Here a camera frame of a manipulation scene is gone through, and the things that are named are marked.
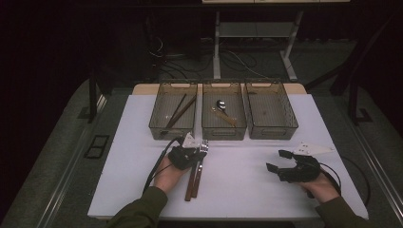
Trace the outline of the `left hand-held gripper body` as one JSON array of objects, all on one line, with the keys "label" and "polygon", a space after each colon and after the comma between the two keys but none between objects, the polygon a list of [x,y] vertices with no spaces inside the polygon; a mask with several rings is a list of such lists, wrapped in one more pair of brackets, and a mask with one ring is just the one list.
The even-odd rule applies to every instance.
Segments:
[{"label": "left hand-held gripper body", "polygon": [[199,150],[200,145],[193,135],[187,133],[183,138],[180,138],[180,144],[171,149],[168,158],[176,168],[185,170],[197,161],[196,155]]}]

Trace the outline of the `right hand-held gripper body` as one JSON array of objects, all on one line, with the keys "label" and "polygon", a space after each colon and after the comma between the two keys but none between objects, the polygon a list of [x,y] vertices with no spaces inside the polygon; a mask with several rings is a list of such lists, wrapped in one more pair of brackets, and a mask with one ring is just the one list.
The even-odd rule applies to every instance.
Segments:
[{"label": "right hand-held gripper body", "polygon": [[294,149],[292,159],[296,162],[296,166],[292,168],[280,168],[278,177],[281,181],[288,182],[308,182],[315,180],[321,171],[319,161],[315,155],[334,152],[332,147],[321,146],[308,142],[301,142]]}]

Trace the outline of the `wooden-handled steel fork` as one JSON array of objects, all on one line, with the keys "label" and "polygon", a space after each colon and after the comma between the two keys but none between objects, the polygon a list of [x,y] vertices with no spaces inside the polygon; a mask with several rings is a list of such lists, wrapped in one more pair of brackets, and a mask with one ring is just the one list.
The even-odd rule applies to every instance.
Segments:
[{"label": "wooden-handled steel fork", "polygon": [[[207,153],[208,149],[209,149],[208,140],[203,140],[201,143],[201,152]],[[199,192],[199,186],[200,186],[201,177],[202,177],[202,166],[203,166],[203,160],[200,160],[200,162],[197,166],[197,172],[195,175],[194,185],[193,185],[193,189],[191,192],[191,197],[194,199],[197,197],[198,192]]]}]

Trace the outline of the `smoky clear plastic bin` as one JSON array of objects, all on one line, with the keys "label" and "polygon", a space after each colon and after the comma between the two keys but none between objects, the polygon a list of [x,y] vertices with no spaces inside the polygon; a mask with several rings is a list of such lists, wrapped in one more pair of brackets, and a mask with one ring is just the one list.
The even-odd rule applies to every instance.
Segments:
[{"label": "smoky clear plastic bin", "polygon": [[278,80],[247,80],[244,104],[250,139],[290,140],[298,129],[288,94]]},{"label": "smoky clear plastic bin", "polygon": [[[187,94],[170,128],[166,128],[183,94]],[[170,141],[192,133],[195,127],[197,83],[161,83],[149,121],[154,140]]]},{"label": "smoky clear plastic bin", "polygon": [[[227,116],[237,121],[233,127],[211,111],[216,101],[226,104]],[[209,141],[242,141],[247,122],[243,107],[240,82],[209,80],[202,84],[201,129]]]}]

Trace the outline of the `dark chopstick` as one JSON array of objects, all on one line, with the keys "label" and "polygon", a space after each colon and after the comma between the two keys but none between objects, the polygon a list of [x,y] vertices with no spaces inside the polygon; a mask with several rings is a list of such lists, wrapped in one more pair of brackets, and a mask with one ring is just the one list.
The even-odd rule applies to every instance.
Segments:
[{"label": "dark chopstick", "polygon": [[191,168],[189,181],[187,184],[185,198],[184,198],[185,201],[191,201],[191,199],[192,199],[192,191],[193,191],[193,186],[194,186],[194,182],[195,182],[195,178],[196,178],[198,163],[199,162],[197,161]]}]

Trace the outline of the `black chopstick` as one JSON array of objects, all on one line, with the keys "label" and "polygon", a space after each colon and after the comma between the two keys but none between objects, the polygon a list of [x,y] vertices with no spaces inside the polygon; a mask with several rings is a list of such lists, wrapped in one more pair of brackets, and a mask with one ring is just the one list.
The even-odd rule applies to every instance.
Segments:
[{"label": "black chopstick", "polygon": [[170,128],[170,127],[171,127],[171,124],[173,123],[174,118],[176,117],[176,115],[177,115],[177,113],[178,113],[178,111],[179,111],[179,108],[181,107],[181,105],[182,105],[184,99],[186,98],[186,96],[187,96],[187,94],[183,94],[183,96],[182,96],[182,98],[181,98],[179,104],[177,105],[177,107],[176,107],[175,110],[174,110],[174,113],[172,114],[172,117],[170,118],[168,124],[166,125],[166,128]]}]

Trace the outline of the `person's left hand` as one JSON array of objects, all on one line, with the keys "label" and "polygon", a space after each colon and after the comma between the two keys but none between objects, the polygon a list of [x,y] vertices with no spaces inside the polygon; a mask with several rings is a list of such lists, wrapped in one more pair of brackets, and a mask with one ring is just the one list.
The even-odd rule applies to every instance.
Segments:
[{"label": "person's left hand", "polygon": [[157,169],[153,185],[168,194],[187,172],[187,169],[176,168],[169,158],[164,157]]}]

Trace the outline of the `person's right hand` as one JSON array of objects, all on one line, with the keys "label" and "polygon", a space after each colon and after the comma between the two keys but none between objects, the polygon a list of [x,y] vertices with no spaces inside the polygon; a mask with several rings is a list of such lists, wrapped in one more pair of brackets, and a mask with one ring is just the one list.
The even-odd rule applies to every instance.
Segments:
[{"label": "person's right hand", "polygon": [[339,193],[324,174],[320,174],[313,181],[299,182],[298,185],[309,191],[319,203],[325,203],[339,197]]}]

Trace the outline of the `black metal stand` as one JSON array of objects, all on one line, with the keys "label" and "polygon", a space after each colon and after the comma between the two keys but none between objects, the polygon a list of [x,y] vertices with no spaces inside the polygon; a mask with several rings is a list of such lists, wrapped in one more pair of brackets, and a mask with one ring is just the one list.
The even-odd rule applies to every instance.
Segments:
[{"label": "black metal stand", "polygon": [[97,115],[97,84],[95,72],[91,71],[88,78],[89,85],[89,118],[88,122],[91,124]]},{"label": "black metal stand", "polygon": [[307,83],[304,87],[306,90],[310,90],[325,81],[335,78],[330,92],[332,95],[341,96],[346,89],[349,89],[349,99],[347,114],[354,125],[358,125],[362,122],[369,122],[371,120],[367,112],[364,112],[362,117],[357,117],[357,98],[358,98],[358,84],[360,81],[357,74],[358,69],[363,66],[363,62],[374,46],[375,42],[381,36],[383,30],[390,24],[395,18],[395,13],[391,14],[384,22],[373,30],[371,33],[363,36],[359,39],[350,54],[350,56],[339,66],[331,69],[322,76],[314,79],[312,82]]}]

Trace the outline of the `metal floor rail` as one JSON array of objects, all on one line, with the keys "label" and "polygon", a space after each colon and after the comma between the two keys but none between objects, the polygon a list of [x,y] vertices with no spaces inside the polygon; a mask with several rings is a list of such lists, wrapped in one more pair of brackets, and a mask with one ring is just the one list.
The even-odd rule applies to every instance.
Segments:
[{"label": "metal floor rail", "polygon": [[68,188],[70,187],[70,184],[73,180],[76,166],[79,160],[84,156],[86,152],[87,143],[91,138],[91,134],[93,133],[96,124],[99,122],[98,115],[103,112],[106,103],[107,99],[104,95],[101,95],[96,100],[95,117],[92,119],[91,123],[87,123],[85,125],[80,135],[80,138],[78,139],[77,144],[73,150],[71,158],[67,163],[67,167],[63,172],[63,175],[59,179],[58,183],[56,184],[56,187],[51,194],[47,207],[43,215],[39,219],[36,228],[51,228],[51,224],[54,221],[59,211],[59,208],[63,203]]},{"label": "metal floor rail", "polygon": [[364,157],[366,163],[371,168],[374,174],[374,178],[378,182],[388,203],[392,207],[396,218],[399,220],[399,223],[403,228],[403,198],[397,192],[392,181],[388,177],[385,169],[381,165],[379,159],[377,158],[375,152],[371,148],[369,142],[365,139],[360,128],[353,123],[350,124],[350,127],[355,134],[355,138],[360,144],[362,150],[362,156]]}]

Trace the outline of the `white metal desk frame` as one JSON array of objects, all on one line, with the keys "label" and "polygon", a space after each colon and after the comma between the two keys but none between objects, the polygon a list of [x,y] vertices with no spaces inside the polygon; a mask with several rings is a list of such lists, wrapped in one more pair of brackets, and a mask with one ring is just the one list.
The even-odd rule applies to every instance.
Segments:
[{"label": "white metal desk frame", "polygon": [[[206,6],[216,6],[213,72],[214,78],[221,77],[221,38],[285,38],[287,46],[279,52],[288,79],[297,81],[293,64],[290,61],[294,43],[303,19],[304,13],[311,7],[330,6],[331,4],[347,4],[350,0],[201,0]],[[241,10],[263,10],[268,16],[273,15],[268,10],[285,8],[293,11],[293,17],[285,19],[255,19],[252,22],[224,22],[221,19],[223,8]]]}]

